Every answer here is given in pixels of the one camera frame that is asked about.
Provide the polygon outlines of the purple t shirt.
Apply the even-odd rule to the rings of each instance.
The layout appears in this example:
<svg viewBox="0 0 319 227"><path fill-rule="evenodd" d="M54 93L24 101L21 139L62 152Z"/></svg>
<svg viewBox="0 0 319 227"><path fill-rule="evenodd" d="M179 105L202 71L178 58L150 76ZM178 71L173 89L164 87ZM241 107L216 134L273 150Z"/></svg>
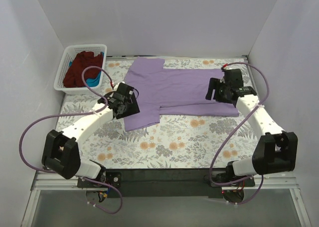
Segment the purple t shirt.
<svg viewBox="0 0 319 227"><path fill-rule="evenodd" d="M161 115L231 116L232 104L206 100L210 78L222 78L219 69L166 69L164 59L137 58L124 82L138 90L140 112L124 119L125 130L160 122Z"/></svg>

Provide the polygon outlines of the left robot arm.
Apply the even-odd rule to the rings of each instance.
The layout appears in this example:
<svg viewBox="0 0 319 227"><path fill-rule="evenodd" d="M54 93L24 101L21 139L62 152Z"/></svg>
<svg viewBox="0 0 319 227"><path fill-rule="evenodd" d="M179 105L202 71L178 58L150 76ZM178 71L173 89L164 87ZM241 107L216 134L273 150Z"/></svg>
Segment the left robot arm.
<svg viewBox="0 0 319 227"><path fill-rule="evenodd" d="M61 131L50 131L45 141L42 165L65 179L86 177L93 186L103 186L106 175L102 172L102 165L82 159L80 147L105 123L139 113L136 93L135 88L118 83L97 101L89 114Z"/></svg>

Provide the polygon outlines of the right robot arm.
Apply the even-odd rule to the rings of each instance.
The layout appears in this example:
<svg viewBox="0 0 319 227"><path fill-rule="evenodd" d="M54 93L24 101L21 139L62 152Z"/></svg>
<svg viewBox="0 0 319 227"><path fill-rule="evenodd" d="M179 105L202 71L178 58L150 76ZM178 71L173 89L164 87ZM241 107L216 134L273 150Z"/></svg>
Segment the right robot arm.
<svg viewBox="0 0 319 227"><path fill-rule="evenodd" d="M286 132L267 113L256 91L244 86L240 69L224 69L221 79L210 78L206 99L232 104L252 127L258 143L252 157L231 161L212 178L218 185L239 185L244 178L295 169L298 138Z"/></svg>

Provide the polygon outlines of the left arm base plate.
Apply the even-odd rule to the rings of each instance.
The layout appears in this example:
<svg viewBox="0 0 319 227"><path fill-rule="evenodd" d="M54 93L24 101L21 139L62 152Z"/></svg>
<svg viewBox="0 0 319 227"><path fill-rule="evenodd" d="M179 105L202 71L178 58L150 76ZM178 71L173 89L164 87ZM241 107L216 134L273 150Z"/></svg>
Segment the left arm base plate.
<svg viewBox="0 0 319 227"><path fill-rule="evenodd" d="M121 186L122 173L121 172L107 172L104 171L102 174L99 174L94 181L103 182L113 187L119 188ZM77 182L78 188L105 188L106 186L102 184L92 183L90 181L78 178Z"/></svg>

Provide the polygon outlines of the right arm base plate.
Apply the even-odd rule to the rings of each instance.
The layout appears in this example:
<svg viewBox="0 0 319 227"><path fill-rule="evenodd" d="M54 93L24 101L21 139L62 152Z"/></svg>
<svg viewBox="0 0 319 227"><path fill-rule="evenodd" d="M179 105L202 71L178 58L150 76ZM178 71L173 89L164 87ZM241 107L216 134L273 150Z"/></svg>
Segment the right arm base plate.
<svg viewBox="0 0 319 227"><path fill-rule="evenodd" d="M223 183L221 187L254 187L254 178L248 178L246 176L231 176L226 172L212 172L211 179L207 179L208 183L212 186L217 186L216 183Z"/></svg>

